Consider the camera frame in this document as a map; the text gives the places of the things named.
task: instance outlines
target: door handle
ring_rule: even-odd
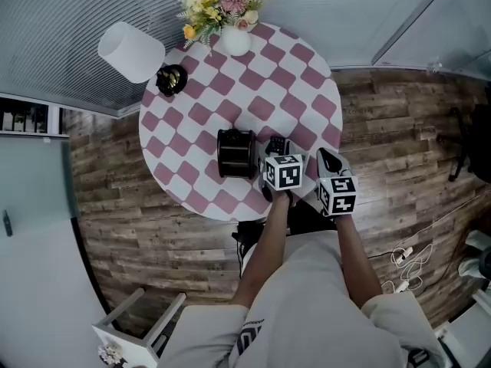
[[[10,218],[8,217],[7,210],[3,211],[3,225],[5,226],[5,231],[8,237],[12,237],[14,232],[12,231],[12,224],[10,223]]]

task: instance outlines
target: white cable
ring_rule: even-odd
[[[462,207],[464,207],[466,204],[472,202],[474,199],[477,199],[479,198],[480,196],[484,195],[485,193],[488,193],[489,191],[491,191],[491,189],[488,189],[487,191],[479,194],[478,196],[475,196],[473,197],[472,199],[469,199],[467,202],[463,203],[462,205],[460,205],[459,207],[455,208],[454,210],[452,210],[451,212],[449,212],[448,214],[444,215],[443,217],[437,219],[435,222],[433,222],[431,225],[428,225],[426,228],[422,228],[421,230],[419,230],[418,232],[414,233],[412,236],[408,237],[408,238],[405,238],[403,241],[400,241],[393,249],[392,249],[392,253],[390,254],[390,261],[399,269],[403,269],[402,272],[400,273],[400,280],[402,282],[404,281],[407,281],[408,283],[411,283],[412,280],[414,279],[419,279],[420,280],[420,283],[416,286],[416,287],[408,287],[407,289],[409,291],[415,291],[416,289],[419,289],[422,285],[423,285],[423,279],[420,277],[420,274],[421,274],[421,271],[423,270],[423,265],[426,264],[429,260],[430,260],[430,257],[431,257],[431,253],[433,252],[433,244],[430,243],[428,244],[426,247],[424,247],[414,258],[412,258],[411,260],[404,260],[402,264],[397,264],[397,259],[395,257],[395,254],[396,252],[400,252],[401,254],[404,253],[406,251],[406,248],[402,248],[401,245],[404,244],[405,242],[407,242],[408,240],[411,240],[414,236],[416,235],[419,235],[421,232],[424,232],[425,230],[433,227],[435,224],[437,224],[438,222],[440,222],[441,220],[445,219],[446,217],[448,217],[450,214],[454,213],[455,211],[457,211],[458,209],[461,209]],[[428,256],[423,260],[423,253],[427,250],[427,249],[430,249],[430,253],[428,254]],[[381,286],[383,287],[385,284],[387,283],[391,283],[392,284],[392,288],[394,289],[394,293],[395,293],[395,286],[394,286],[394,283],[392,281],[386,281],[384,282]]]

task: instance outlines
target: round table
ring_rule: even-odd
[[[341,99],[326,61],[297,35],[260,23],[251,50],[229,56],[219,37],[212,53],[199,42],[174,48],[166,64],[181,64],[189,80],[175,97],[149,80],[140,108],[143,155],[160,186],[185,208],[211,219],[248,221],[267,215],[258,178],[221,178],[218,130],[252,130],[260,143],[283,136],[310,154],[303,197],[315,187],[319,147],[338,150]]]

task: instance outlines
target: black office chair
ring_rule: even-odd
[[[471,126],[463,123],[462,115],[456,107],[450,109],[450,114],[459,121],[460,138],[438,135],[437,141],[458,143],[462,146],[462,152],[455,174],[450,174],[448,180],[454,181],[459,176],[463,163],[469,157],[469,172],[485,182],[491,182],[491,107],[476,105]]]

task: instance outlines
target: pink flower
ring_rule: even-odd
[[[220,5],[226,12],[239,12],[245,11],[249,0],[220,0]]]
[[[247,30],[247,27],[249,26],[249,23],[245,19],[239,19],[236,23],[236,27],[239,30]]]

